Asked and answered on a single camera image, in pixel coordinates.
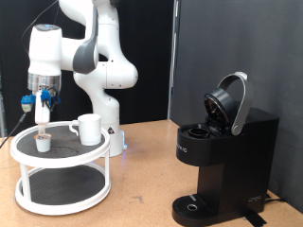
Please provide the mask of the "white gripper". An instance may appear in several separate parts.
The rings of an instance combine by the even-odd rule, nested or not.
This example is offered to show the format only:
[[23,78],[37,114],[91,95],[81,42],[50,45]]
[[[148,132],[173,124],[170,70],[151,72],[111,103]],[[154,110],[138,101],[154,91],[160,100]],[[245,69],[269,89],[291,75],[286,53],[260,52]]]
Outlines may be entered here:
[[48,91],[39,91],[35,102],[35,123],[38,124],[38,134],[44,135],[46,124],[49,123],[50,110],[48,102],[51,95]]

